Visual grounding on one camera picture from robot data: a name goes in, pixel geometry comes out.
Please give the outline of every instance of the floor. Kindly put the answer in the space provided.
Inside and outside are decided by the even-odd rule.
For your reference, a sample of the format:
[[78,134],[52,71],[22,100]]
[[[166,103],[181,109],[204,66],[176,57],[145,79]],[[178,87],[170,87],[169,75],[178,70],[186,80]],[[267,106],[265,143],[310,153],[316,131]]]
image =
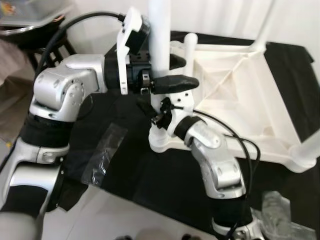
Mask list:
[[184,234],[213,236],[111,195],[93,186],[69,212],[56,209],[44,219],[43,240],[180,240]]
[[5,141],[0,138],[0,162],[9,153],[9,149],[6,146]]

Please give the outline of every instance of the black tablecloth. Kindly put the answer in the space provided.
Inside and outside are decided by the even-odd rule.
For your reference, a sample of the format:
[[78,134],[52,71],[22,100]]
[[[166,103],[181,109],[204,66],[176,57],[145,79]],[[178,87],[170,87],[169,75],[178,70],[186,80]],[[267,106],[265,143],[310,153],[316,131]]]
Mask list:
[[[183,41],[185,32],[172,32]],[[198,34],[200,44],[250,45],[251,40]],[[302,46],[269,43],[265,58],[303,141],[320,128],[320,88],[311,67],[312,58]],[[136,106],[136,96],[119,92],[94,94],[94,108],[78,121],[71,136],[65,167],[79,180],[102,134],[111,123],[128,129],[114,155],[102,189],[213,233],[208,199],[198,163],[189,151],[169,149],[155,153],[149,147],[150,119]],[[247,165],[239,160],[244,176]],[[262,193],[276,190],[291,201],[292,221],[320,231],[320,164],[293,173],[280,164],[261,162],[254,178],[250,204],[261,209]]]

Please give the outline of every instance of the white post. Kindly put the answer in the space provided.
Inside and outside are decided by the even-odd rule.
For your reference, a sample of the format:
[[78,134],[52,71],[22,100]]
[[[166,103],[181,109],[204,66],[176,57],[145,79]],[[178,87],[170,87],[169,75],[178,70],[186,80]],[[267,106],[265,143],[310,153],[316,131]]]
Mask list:
[[320,157],[320,129],[299,146],[293,146],[291,156],[296,161],[314,162]]
[[255,51],[265,51],[266,50],[266,43],[269,37],[270,29],[274,23],[274,18],[277,12],[277,8],[279,5],[280,0],[272,0],[268,12],[264,18],[258,36],[254,43],[249,47],[250,52]]
[[198,43],[198,36],[195,33],[188,33],[184,37],[183,43],[185,48],[184,58],[186,61],[186,65],[184,67],[184,75],[188,77],[193,77],[195,50],[196,50],[196,45]]
[[[171,37],[171,0],[149,0],[148,19],[151,32],[149,35],[149,53],[151,57],[152,75],[154,78],[169,74],[170,67],[170,37]],[[151,105],[159,112],[160,103],[165,95],[151,94]],[[149,142],[152,149],[165,146],[169,136],[165,129],[151,126]]]

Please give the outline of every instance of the plastic wrap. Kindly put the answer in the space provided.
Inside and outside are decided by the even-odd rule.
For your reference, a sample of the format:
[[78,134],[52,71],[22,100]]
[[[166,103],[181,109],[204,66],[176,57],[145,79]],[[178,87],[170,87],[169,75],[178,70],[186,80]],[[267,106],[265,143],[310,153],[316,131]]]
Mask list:
[[90,158],[81,181],[84,184],[101,186],[107,174],[110,161],[127,134],[127,129],[111,123],[103,134],[92,157]]
[[316,231],[291,222],[290,201],[277,191],[266,192],[262,212],[252,211],[270,240],[317,240]]

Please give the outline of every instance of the white plastic stand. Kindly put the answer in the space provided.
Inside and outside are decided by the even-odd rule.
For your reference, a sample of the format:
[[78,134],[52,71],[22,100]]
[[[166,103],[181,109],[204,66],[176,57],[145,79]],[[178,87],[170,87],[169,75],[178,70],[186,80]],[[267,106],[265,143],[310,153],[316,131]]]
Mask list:
[[[282,164],[296,173],[315,166],[316,157],[320,156],[320,132],[301,144],[264,57],[278,3],[278,0],[272,1],[257,40],[251,46],[197,44],[193,33],[185,37],[184,43],[171,42],[170,52],[185,58],[187,65],[169,71],[170,0],[150,0],[153,74],[159,77],[168,72],[185,74],[200,81],[200,86],[192,91],[151,97],[157,110],[165,97],[186,110],[172,111],[168,131],[152,126],[149,142],[155,152],[169,148],[187,149],[173,131],[176,124],[195,108],[214,115],[240,136],[256,142],[262,161]],[[213,121],[206,119],[206,122],[222,133],[228,133]],[[228,138],[227,144],[234,156],[244,157],[235,139]],[[255,148],[246,146],[254,159]]]

